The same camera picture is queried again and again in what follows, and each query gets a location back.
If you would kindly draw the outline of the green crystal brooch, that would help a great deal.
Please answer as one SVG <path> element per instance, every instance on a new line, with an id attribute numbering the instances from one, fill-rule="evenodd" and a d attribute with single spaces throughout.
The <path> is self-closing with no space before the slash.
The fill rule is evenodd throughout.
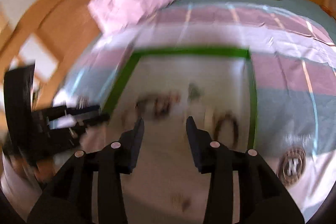
<path id="1" fill-rule="evenodd" d="M 195 83 L 189 83 L 188 101 L 193 102 L 199 100 L 204 95 L 204 91 Z"/>

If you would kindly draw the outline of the teal green blanket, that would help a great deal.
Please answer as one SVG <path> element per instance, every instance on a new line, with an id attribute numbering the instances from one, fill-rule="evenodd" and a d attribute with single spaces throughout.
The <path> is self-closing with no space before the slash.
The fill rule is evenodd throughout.
<path id="1" fill-rule="evenodd" d="M 328 32 L 332 40 L 335 40 L 335 19 L 327 15 L 319 5 L 308 0 L 179 0 L 173 3 L 174 6 L 182 6 L 192 3 L 194 5 L 203 3 L 224 3 L 240 2 L 255 5 L 266 5 L 286 9 L 294 14 L 307 17 L 321 26 Z"/>

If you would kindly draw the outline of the striped pastel bed sheet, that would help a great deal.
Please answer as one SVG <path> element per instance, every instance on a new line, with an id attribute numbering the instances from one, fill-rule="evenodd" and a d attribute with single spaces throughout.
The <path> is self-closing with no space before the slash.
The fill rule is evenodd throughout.
<path id="1" fill-rule="evenodd" d="M 109 38 L 27 13 L 1 53 L 1 223 L 335 223 L 335 44 L 246 3 L 172 5 Z"/>

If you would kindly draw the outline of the wooden bed footboard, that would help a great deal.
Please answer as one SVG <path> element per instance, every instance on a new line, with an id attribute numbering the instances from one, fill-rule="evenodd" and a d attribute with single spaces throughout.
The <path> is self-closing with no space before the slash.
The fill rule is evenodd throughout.
<path id="1" fill-rule="evenodd" d="M 100 34 L 88 11 L 90 0 L 37 0 L 24 13 L 9 41 L 1 50 L 1 73 L 19 55 L 23 43 L 33 36 L 58 62 L 49 80 L 38 79 L 42 91 L 38 106 L 47 106 L 68 71 L 86 47 Z"/>

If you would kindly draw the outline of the green white cardboard box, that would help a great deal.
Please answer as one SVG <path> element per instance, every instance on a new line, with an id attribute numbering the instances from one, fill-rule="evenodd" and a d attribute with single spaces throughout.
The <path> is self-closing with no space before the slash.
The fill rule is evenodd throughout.
<path id="1" fill-rule="evenodd" d="M 188 101 L 189 83 L 204 91 Z M 185 123 L 193 116 L 204 130 L 228 127 L 231 114 L 239 125 L 238 137 L 219 136 L 230 149 L 255 145 L 257 97 L 251 55 L 230 47 L 151 48 L 134 51 L 119 71 L 103 112 L 118 129 L 127 129 L 140 114 L 151 133 L 171 131 L 170 140 L 185 141 Z"/>

